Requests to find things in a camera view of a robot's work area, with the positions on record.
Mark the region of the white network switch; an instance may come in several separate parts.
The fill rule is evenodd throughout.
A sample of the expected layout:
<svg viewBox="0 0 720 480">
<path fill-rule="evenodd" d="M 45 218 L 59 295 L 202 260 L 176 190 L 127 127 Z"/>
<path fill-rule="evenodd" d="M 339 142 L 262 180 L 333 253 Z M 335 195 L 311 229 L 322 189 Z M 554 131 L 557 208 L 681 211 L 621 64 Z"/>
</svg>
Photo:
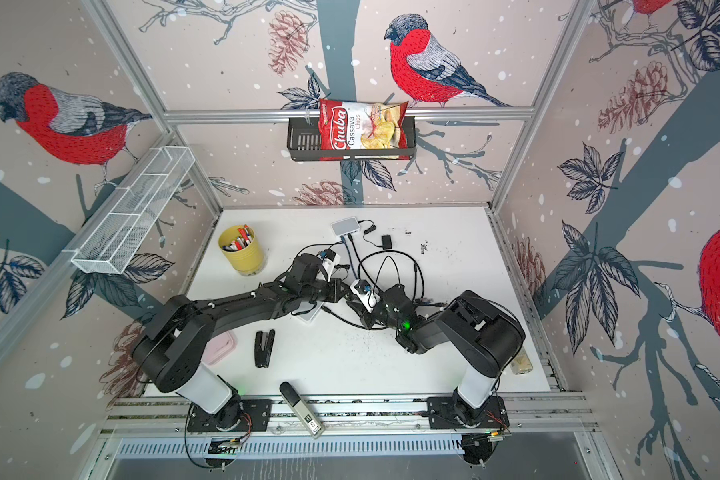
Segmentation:
<svg viewBox="0 0 720 480">
<path fill-rule="evenodd" d="M 314 306 L 313 308 L 309 309 L 308 311 L 300 312 L 299 314 L 294 314 L 294 317 L 301 320 L 302 322 L 306 324 L 312 323 L 317 315 L 321 312 L 322 304 L 318 304 Z"/>
<path fill-rule="evenodd" d="M 332 222 L 331 229 L 337 237 L 342 237 L 358 232 L 360 223 L 356 217 L 349 217 Z"/>
</svg>

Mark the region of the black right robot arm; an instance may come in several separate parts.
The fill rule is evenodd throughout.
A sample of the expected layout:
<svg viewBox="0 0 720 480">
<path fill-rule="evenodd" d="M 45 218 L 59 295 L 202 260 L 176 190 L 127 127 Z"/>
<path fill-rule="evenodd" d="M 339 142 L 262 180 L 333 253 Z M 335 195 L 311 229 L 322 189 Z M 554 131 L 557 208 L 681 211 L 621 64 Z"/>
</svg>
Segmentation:
<svg viewBox="0 0 720 480">
<path fill-rule="evenodd" d="M 523 348 L 520 321 L 503 306 L 466 290 L 438 311 L 421 316 L 417 305 L 397 284 L 381 292 L 364 280 L 353 282 L 344 295 L 362 327 L 392 329 L 395 340 L 411 354 L 422 355 L 449 343 L 468 364 L 440 417 L 449 424 L 476 428 L 487 419 L 506 427 L 491 410 L 500 379 Z"/>
</svg>

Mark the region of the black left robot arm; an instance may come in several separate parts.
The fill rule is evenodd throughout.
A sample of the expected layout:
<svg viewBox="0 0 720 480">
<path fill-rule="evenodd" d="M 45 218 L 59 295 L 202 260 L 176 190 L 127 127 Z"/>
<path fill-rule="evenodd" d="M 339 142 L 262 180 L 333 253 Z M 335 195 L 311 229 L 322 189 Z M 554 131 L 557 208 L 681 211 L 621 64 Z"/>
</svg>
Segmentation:
<svg viewBox="0 0 720 480">
<path fill-rule="evenodd" d="M 238 391 L 202 362 L 215 337 L 258 321 L 302 312 L 304 305 L 336 303 L 345 293 L 332 277 L 337 254 L 302 253 L 275 280 L 248 292 L 212 300 L 176 295 L 145 327 L 130 356 L 162 393 L 175 393 L 210 415 L 219 430 L 243 417 Z"/>
</svg>

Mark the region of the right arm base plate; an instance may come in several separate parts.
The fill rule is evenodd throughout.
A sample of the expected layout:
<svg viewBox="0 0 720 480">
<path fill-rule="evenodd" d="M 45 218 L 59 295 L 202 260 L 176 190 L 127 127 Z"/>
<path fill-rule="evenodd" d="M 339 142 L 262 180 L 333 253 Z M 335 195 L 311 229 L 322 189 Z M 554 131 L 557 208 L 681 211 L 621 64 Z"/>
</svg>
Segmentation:
<svg viewBox="0 0 720 480">
<path fill-rule="evenodd" d="M 476 408 L 471 407 L 457 393 L 449 397 L 428 397 L 423 416 L 432 430 L 486 429 L 505 431 L 510 422 L 504 400 L 490 396 Z"/>
</svg>

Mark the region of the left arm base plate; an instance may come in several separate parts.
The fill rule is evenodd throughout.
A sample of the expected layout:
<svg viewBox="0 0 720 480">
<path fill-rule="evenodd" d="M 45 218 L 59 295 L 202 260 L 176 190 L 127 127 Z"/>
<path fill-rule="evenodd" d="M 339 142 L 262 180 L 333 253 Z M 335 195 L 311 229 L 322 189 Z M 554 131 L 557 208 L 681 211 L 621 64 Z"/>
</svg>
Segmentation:
<svg viewBox="0 0 720 480">
<path fill-rule="evenodd" d="M 271 399 L 242 397 L 233 401 L 232 406 L 209 414 L 192 403 L 186 430 L 188 433 L 263 432 L 268 428 L 272 406 Z"/>
</svg>

